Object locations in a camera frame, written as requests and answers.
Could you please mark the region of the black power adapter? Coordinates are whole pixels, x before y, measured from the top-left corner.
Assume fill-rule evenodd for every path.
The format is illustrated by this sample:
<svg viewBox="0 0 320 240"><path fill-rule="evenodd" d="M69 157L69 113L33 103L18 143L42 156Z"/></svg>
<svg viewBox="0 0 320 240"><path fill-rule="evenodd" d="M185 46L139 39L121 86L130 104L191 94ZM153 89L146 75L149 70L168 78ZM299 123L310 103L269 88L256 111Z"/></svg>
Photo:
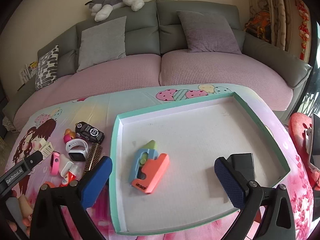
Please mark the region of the black power adapter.
<svg viewBox="0 0 320 240"><path fill-rule="evenodd" d="M252 153L231 154L227 161L238 172L240 172L247 181L255 180L254 161Z"/></svg>

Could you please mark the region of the white hair claw clip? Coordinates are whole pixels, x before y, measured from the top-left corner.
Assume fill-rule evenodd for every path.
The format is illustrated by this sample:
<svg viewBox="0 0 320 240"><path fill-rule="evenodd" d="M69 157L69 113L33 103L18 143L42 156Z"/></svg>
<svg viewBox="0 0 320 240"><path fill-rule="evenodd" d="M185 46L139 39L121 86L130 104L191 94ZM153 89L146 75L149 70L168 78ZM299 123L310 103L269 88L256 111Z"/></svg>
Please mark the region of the white hair claw clip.
<svg viewBox="0 0 320 240"><path fill-rule="evenodd" d="M48 158L54 152L52 143L43 138L39 141L39 146L39 151L42 153L43 160Z"/></svg>

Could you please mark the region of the red white tube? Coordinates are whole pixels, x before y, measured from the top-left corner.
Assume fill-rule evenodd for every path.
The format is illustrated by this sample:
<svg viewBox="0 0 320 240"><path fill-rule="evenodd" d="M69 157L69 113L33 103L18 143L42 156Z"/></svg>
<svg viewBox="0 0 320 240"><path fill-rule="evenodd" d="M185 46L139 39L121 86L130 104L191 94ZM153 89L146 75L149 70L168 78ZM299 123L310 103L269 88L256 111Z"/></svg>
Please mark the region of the red white tube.
<svg viewBox="0 0 320 240"><path fill-rule="evenodd" d="M76 178L78 178L79 174L80 174L80 168L78 165L74 164L62 179L60 187L65 187L69 185L71 181L74 181L76 180Z"/></svg>

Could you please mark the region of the pink kids watch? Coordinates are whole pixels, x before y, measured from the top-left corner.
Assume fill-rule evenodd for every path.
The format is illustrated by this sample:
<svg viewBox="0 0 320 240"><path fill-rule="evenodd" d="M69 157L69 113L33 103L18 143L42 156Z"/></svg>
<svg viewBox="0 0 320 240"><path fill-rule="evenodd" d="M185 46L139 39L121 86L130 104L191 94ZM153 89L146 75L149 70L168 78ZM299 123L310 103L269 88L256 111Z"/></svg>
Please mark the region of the pink kids watch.
<svg viewBox="0 0 320 240"><path fill-rule="evenodd" d="M50 167L51 167L51 172L50 174L52 176L56 176L59 173L59 167L60 167L60 153L53 151L51 154L51 159L50 159Z"/></svg>

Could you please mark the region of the white charger block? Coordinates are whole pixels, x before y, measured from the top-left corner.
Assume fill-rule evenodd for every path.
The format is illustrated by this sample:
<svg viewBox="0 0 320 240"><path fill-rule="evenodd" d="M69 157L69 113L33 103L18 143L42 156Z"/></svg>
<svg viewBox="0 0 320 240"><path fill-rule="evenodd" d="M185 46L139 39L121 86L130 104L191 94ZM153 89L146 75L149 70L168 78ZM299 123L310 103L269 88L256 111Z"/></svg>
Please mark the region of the white charger block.
<svg viewBox="0 0 320 240"><path fill-rule="evenodd" d="M70 170L70 168L74 165L74 163L64 154L60 154L59 160L59 174L61 175L61 177L64 177Z"/></svg>

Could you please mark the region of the white smart watch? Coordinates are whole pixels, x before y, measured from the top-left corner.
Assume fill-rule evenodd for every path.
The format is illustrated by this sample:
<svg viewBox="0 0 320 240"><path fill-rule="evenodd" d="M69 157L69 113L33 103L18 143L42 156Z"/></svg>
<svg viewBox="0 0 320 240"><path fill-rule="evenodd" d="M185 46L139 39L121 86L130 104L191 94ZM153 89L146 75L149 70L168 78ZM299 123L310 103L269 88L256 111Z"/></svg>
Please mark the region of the white smart watch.
<svg viewBox="0 0 320 240"><path fill-rule="evenodd" d="M72 139L66 144L66 152L75 162L84 162L88 157L88 144L82 139Z"/></svg>

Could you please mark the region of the pink puppy toy figure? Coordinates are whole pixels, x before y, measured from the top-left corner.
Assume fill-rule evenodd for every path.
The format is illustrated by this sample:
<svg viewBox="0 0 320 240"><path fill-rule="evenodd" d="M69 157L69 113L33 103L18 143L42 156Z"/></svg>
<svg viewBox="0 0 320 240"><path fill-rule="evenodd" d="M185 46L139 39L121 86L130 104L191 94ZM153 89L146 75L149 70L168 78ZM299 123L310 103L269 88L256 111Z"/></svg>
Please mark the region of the pink puppy toy figure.
<svg viewBox="0 0 320 240"><path fill-rule="evenodd" d="M73 140L76 138L76 133L74 131L72 131L71 129L66 129L64 136L63 136L63 141L66 144L67 142Z"/></svg>

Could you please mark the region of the gold patterned lighter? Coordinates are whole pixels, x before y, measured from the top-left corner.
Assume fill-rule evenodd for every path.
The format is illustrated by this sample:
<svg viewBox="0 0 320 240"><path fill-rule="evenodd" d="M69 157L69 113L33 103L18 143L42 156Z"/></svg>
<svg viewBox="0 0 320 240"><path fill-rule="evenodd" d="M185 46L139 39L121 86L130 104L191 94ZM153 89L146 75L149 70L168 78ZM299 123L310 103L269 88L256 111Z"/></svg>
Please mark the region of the gold patterned lighter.
<svg viewBox="0 0 320 240"><path fill-rule="evenodd" d="M86 165L83 171L83 176L90 170L92 170L95 165L97 165L100 155L102 152L102 146L99 143L93 143L91 146L91 150L89 152L88 158L86 160Z"/></svg>

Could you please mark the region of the black toy car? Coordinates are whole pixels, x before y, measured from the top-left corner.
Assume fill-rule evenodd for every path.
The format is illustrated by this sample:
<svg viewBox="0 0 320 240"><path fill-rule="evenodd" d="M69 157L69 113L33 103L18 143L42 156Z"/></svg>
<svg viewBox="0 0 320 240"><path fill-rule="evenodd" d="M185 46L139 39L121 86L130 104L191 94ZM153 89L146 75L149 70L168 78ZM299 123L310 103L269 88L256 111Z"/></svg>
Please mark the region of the black toy car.
<svg viewBox="0 0 320 240"><path fill-rule="evenodd" d="M105 138L103 132L83 121L75 125L75 132L78 138L92 143L101 144Z"/></svg>

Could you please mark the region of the orange blue carrot knife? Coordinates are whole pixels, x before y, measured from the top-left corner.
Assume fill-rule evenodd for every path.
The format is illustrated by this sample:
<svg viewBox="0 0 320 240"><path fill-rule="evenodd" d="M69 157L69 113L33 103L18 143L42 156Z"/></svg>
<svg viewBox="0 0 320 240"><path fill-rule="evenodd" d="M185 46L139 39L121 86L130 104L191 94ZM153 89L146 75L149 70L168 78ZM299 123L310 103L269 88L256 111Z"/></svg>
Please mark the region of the orange blue carrot knife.
<svg viewBox="0 0 320 240"><path fill-rule="evenodd" d="M129 174L129 184L143 192L153 193L170 164L169 155L157 151L157 144L150 140L135 153Z"/></svg>

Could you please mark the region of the orange blue toy knife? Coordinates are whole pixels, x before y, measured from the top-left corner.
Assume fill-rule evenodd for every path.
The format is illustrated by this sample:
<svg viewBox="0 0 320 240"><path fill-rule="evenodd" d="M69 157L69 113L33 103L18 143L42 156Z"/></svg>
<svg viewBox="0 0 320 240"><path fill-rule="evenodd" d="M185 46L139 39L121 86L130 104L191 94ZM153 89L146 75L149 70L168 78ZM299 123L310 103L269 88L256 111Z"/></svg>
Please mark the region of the orange blue toy knife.
<svg viewBox="0 0 320 240"><path fill-rule="evenodd" d="M56 187L53 183L51 183L49 181L45 181L44 183L47 184L50 188L55 188Z"/></svg>

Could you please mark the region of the smartphone on stand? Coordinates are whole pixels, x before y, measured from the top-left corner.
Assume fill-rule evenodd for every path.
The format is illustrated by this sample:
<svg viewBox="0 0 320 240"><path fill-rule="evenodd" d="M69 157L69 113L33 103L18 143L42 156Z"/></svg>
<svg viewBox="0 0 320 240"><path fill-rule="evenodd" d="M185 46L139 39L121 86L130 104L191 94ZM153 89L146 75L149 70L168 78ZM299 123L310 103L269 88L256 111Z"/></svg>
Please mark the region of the smartphone on stand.
<svg viewBox="0 0 320 240"><path fill-rule="evenodd" d="M316 114L312 115L312 130L311 130L311 151L310 163L319 169L320 166L320 118Z"/></svg>

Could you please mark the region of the cartoon print table cloth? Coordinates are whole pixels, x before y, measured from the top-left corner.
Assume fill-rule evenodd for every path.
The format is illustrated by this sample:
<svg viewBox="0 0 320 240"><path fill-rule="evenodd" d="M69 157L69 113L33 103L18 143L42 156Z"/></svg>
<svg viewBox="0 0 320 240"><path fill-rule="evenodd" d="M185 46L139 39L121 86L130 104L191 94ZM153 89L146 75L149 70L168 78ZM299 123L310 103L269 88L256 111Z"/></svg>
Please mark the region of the cartoon print table cloth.
<svg viewBox="0 0 320 240"><path fill-rule="evenodd" d="M289 191L289 197L293 208L293 216L295 219L296 239L307 239L314 230L317 222L313 220L313 190L309 182L307 171L303 164L300 155L292 142L289 133L285 127L278 120L276 115L268 107L266 102L253 90L248 87L233 85L233 84L204 84L204 85L177 85L168 87L147 87L140 89L125 90L121 92L114 92L109 94L101 94L96 96L82 96L69 102L57 104L55 106L43 108L35 112L31 117L26 117L19 124L21 133L19 134L6 163L5 172L12 168L15 164L14 157L17 162L24 157L24 150L19 150L24 141L26 134L35 135L35 128L37 129L48 121L49 115L55 120L55 128L52 130L48 126L49 139L54 149L61 153L63 144L63 133L65 129L71 128L78 121L88 122L90 125L97 127L108 136L103 142L104 154L108 154L107 146L110 146L111 128L113 128L116 116L121 113L141 109L144 107L152 107L166 104L169 102L186 102L188 97L186 95L175 96L178 93L187 93L187 91L204 90L200 94L207 93L207 96L236 92L248 105L253 109L255 114L260 118L266 129L270 132L272 137L280 147L286 161L290 167L289 174L284 178L284 184ZM15 186L18 196L25 194L27 200L33 206L36 199L36 190L41 184L49 181L55 185L61 180L58 176L51 176L49 173L48 162L43 161L33 169L29 174L30 178L22 189L26 193L22 193L19 186ZM98 198L97 205L90 208L89 213L93 215L94 222L98 222L98 228L106 239L221 239L223 234L234 222L237 213L228 215L225 218L218 219L214 222L195 227L193 229L182 230L179 232L166 233L162 235L151 236L121 236L116 234L111 225L110 212L107 209L104 211L106 200L106 190L103 190L103 195Z"/></svg>

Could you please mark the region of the teal white box lid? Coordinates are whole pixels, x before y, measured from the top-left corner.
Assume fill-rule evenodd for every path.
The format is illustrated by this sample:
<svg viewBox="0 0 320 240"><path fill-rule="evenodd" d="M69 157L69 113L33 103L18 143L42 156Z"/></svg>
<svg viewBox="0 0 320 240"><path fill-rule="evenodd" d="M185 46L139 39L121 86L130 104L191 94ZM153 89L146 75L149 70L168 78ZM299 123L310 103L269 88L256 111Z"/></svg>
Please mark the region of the teal white box lid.
<svg viewBox="0 0 320 240"><path fill-rule="evenodd" d="M109 180L111 219L121 235L185 230L235 211L214 172L218 157L251 153L256 181L273 187L290 172L263 123L278 119L254 93L224 93L119 114L114 122ZM169 156L169 167L151 194L132 187L135 153L150 140Z"/></svg>

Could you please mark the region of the red round stool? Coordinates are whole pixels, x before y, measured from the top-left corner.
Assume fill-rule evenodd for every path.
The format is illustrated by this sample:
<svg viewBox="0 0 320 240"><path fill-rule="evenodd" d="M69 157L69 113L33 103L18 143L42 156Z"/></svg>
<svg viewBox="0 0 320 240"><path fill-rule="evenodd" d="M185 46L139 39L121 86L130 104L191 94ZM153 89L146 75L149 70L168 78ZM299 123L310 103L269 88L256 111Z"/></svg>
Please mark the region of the red round stool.
<svg viewBox="0 0 320 240"><path fill-rule="evenodd" d="M311 127L312 119L303 113L294 113L289 119L289 135L306 169L311 187L319 191L319 172L309 166L309 155L306 151L306 130Z"/></svg>

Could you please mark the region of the books beside sofa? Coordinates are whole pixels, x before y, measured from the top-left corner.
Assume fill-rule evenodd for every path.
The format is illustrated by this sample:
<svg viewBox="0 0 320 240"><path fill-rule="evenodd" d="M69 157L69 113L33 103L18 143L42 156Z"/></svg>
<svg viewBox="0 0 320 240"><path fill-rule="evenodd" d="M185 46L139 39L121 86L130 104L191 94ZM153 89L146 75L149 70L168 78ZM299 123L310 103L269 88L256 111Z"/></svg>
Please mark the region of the books beside sofa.
<svg viewBox="0 0 320 240"><path fill-rule="evenodd" d="M38 62L34 61L20 70L20 80L23 84L27 83L37 72Z"/></svg>

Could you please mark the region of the black white patterned cushion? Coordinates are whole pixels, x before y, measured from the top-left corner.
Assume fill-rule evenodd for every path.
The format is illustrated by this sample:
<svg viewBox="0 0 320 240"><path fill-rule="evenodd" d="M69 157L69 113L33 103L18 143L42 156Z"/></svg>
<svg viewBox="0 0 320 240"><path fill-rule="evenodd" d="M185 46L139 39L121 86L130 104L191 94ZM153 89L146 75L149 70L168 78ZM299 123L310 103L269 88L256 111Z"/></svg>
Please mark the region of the black white patterned cushion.
<svg viewBox="0 0 320 240"><path fill-rule="evenodd" d="M58 57L58 45L40 57L35 77L35 90L40 90L56 81Z"/></svg>

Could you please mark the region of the pink sofa seat cover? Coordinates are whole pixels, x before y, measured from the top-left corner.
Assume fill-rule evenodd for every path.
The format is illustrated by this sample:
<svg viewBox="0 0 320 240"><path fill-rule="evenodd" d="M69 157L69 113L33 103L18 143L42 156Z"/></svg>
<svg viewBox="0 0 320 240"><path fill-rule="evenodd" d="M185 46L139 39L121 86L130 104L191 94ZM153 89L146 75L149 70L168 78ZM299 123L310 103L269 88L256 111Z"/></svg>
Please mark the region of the pink sofa seat cover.
<svg viewBox="0 0 320 240"><path fill-rule="evenodd" d="M244 54L189 53L175 50L131 55L58 78L35 91L34 80L17 94L27 95L12 120L20 131L37 111L88 96L145 87L230 83L255 91L273 111L285 111L293 90L267 65Z"/></svg>

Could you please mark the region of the light grey cushion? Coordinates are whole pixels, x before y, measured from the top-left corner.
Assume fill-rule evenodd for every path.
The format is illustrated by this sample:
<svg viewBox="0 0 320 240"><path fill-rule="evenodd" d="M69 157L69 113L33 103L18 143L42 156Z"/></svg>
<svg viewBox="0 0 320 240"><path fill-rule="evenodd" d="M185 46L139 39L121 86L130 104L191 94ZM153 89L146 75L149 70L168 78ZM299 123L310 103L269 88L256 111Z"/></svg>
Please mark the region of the light grey cushion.
<svg viewBox="0 0 320 240"><path fill-rule="evenodd" d="M124 16L83 30L77 71L125 58L125 25Z"/></svg>

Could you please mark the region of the purple grey cushion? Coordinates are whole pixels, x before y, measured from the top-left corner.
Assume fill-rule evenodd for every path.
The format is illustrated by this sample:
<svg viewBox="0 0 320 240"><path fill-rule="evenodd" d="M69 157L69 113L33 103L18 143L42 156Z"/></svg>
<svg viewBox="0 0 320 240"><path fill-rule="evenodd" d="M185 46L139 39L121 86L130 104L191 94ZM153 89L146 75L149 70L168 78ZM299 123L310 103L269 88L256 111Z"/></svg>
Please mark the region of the purple grey cushion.
<svg viewBox="0 0 320 240"><path fill-rule="evenodd" d="M224 16L182 10L179 10L177 15L190 53L241 54L234 33Z"/></svg>

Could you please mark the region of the orange red decoration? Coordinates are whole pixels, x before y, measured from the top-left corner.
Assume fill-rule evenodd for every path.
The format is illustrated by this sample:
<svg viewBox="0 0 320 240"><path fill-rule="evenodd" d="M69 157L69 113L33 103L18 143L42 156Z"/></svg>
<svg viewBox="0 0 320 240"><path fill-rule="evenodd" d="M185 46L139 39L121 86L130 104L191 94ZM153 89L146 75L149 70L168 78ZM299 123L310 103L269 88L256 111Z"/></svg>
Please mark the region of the orange red decoration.
<svg viewBox="0 0 320 240"><path fill-rule="evenodd" d="M245 24L245 32L257 37L265 42L271 42L271 21L270 12L268 10L261 10L257 12Z"/></svg>

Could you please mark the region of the grey sofa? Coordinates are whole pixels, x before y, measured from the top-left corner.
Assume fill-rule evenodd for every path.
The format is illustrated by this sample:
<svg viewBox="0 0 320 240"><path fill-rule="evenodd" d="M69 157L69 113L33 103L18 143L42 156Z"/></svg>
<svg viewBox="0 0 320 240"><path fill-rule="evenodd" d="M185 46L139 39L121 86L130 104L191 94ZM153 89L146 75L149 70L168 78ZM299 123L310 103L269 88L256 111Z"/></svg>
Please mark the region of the grey sofa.
<svg viewBox="0 0 320 240"><path fill-rule="evenodd" d="M233 83L253 89L276 112L288 110L311 73L311 66L297 57L260 40L240 28L239 11L234 5L203 2L155 0L133 12L116 9L111 19L126 17L125 49L127 56L155 54L166 59L187 49L177 11L222 15L228 21L245 62L233 70L226 62L207 76L208 81Z"/></svg>

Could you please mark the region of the red hanging ornament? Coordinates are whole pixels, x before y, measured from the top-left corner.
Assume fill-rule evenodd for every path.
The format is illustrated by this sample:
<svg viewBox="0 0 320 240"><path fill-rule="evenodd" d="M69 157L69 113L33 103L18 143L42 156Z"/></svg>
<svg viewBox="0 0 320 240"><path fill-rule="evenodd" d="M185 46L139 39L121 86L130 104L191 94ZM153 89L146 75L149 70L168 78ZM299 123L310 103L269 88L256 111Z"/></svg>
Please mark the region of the red hanging ornament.
<svg viewBox="0 0 320 240"><path fill-rule="evenodd" d="M310 41L310 31L308 28L310 15L305 3L302 0L295 0L295 5L301 18L301 24L298 27L299 36L302 40L300 44L301 52L299 58L304 61L306 59L307 48Z"/></svg>

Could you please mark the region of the grey white plush dog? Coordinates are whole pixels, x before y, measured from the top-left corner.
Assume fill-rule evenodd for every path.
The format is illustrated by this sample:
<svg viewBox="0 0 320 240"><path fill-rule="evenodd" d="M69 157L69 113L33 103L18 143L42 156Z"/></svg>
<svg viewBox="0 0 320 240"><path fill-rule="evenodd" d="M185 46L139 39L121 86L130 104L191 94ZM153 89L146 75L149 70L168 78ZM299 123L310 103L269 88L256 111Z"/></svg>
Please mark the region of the grey white plush dog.
<svg viewBox="0 0 320 240"><path fill-rule="evenodd" d="M88 6L91 16L95 22L106 20L114 9L128 6L132 11L137 12L144 6L143 0L91 0L85 5Z"/></svg>

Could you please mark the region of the beige patterned curtain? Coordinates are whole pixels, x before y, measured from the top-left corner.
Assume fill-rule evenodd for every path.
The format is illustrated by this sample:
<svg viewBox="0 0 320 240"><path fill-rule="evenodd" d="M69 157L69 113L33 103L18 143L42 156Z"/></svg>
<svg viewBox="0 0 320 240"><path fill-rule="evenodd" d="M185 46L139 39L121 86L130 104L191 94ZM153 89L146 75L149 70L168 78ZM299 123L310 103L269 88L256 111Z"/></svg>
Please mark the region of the beige patterned curtain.
<svg viewBox="0 0 320 240"><path fill-rule="evenodd" d="M270 12L270 44L288 51L291 42L290 3L288 0L249 0L250 18L261 10L268 10Z"/></svg>

